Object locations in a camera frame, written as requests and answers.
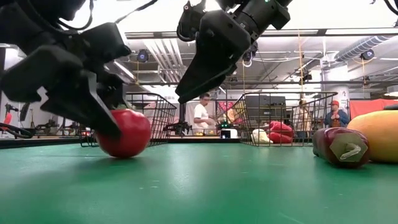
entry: man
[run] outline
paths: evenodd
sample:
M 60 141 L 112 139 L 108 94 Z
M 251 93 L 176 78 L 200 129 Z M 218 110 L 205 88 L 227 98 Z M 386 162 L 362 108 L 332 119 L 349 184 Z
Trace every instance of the man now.
M 199 96 L 200 103 L 195 107 L 194 117 L 193 117 L 193 131 L 197 129 L 206 129 L 209 125 L 213 124 L 213 120 L 209 119 L 211 116 L 207 113 L 205 106 L 210 101 L 210 95 L 208 93 L 204 93 Z
M 331 102 L 331 112 L 326 115 L 324 124 L 329 126 L 329 128 L 335 127 L 347 127 L 349 123 L 348 115 L 343 111 L 339 110 L 339 102 L 333 100 Z

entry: white t-shirt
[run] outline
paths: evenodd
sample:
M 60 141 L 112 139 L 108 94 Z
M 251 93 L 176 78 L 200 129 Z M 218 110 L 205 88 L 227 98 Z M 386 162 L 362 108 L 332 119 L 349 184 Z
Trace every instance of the white t-shirt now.
M 209 114 L 207 113 L 206 108 L 200 103 L 195 107 L 194 113 L 194 118 L 209 119 Z M 205 122 L 202 122 L 200 124 L 193 124 L 193 129 L 206 129 L 208 127 L 209 126 Z

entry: red object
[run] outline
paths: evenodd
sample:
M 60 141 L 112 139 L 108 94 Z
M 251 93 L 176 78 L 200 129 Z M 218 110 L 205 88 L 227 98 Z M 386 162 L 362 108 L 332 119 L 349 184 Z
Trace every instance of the red object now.
M 293 138 L 281 133 L 271 132 L 268 138 L 275 144 L 289 144 L 293 142 Z
M 3 123 L 4 123 L 4 124 L 10 124 L 10 123 L 11 123 L 11 120 L 12 120 L 12 114 L 11 114 L 11 113 L 7 113 L 7 114 L 6 114 L 6 118 L 4 118 Z
M 314 155 L 337 167 L 358 168 L 369 162 L 368 140 L 358 131 L 347 128 L 319 129 L 313 135 L 312 143 Z M 347 159 L 339 159 L 342 154 L 349 152 L 348 144 L 359 146 L 361 151 Z
M 333 101 L 331 102 L 331 105 L 337 105 L 337 106 L 339 106 L 340 104 L 339 104 L 339 102 L 338 102 L 337 100 L 333 100 Z
M 293 129 L 290 126 L 288 126 L 280 121 L 271 121 L 271 123 L 269 124 L 269 129 L 270 129 L 271 133 L 273 133 L 273 132 L 280 133 L 280 134 L 283 134 L 283 135 L 291 137 L 291 138 L 294 135 Z
M 351 119 L 355 117 L 375 111 L 381 111 L 385 106 L 396 105 L 396 100 L 351 100 L 349 102 L 349 113 Z
M 112 110 L 122 135 L 110 138 L 96 133 L 97 141 L 110 156 L 126 159 L 140 154 L 150 140 L 150 122 L 142 114 L 133 110 Z

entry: table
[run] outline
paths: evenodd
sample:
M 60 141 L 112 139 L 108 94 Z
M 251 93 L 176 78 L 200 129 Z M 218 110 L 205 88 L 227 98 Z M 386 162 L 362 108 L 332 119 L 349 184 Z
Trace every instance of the table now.
M 0 150 L 0 223 L 396 223 L 398 167 L 341 170 L 310 147 Z

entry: person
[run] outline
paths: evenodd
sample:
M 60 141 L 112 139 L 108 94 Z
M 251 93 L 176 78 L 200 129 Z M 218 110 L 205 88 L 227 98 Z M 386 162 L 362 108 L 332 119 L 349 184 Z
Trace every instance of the person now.
M 209 116 L 205 106 L 210 101 L 210 95 L 208 93 L 204 93 L 199 96 L 200 103 L 196 105 L 194 109 L 194 117 L 193 117 L 193 130 L 198 131 L 207 129 L 209 125 L 213 124 L 213 120 L 210 119 L 212 116 Z
M 326 114 L 326 118 L 324 120 L 324 124 L 329 128 L 335 127 L 347 127 L 349 123 L 349 118 L 347 113 L 343 110 L 339 110 L 339 102 L 337 100 L 333 100 L 331 102 L 331 112 Z
M 311 116 L 306 106 L 305 100 L 300 100 L 298 103 L 300 106 L 295 112 L 294 130 L 296 131 L 299 139 L 306 139 L 309 137 L 311 131 Z

